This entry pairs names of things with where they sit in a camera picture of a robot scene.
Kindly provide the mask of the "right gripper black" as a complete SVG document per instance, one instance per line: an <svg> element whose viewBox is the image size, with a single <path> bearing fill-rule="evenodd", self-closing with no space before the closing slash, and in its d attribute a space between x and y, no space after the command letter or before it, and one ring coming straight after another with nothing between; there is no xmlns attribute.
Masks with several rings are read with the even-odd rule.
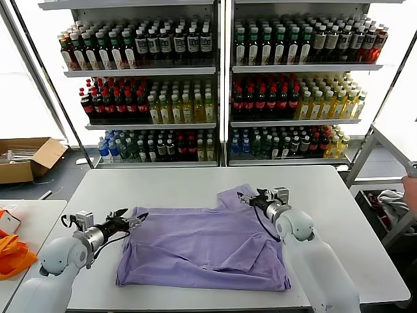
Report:
<svg viewBox="0 0 417 313"><path fill-rule="evenodd" d="M273 200L268 199L266 196L267 189L257 188L255 193L243 193L238 191L237 196L242 203L249 205L250 207L258 207L262 210L263 214L267 216L268 207L274 203Z"/></svg>

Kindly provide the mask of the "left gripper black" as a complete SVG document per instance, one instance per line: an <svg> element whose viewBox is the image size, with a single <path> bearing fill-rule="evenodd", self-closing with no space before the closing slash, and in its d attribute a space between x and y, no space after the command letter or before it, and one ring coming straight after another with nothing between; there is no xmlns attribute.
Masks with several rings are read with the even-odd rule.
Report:
<svg viewBox="0 0 417 313"><path fill-rule="evenodd" d="M140 214L139 216L133 216L130 218L124 218L123 215L128 211L127 208L118 209L110 212L103 223L104 234L116 234L120 231L128 231L130 228L140 226L142 222L148 217L148 213Z"/></svg>

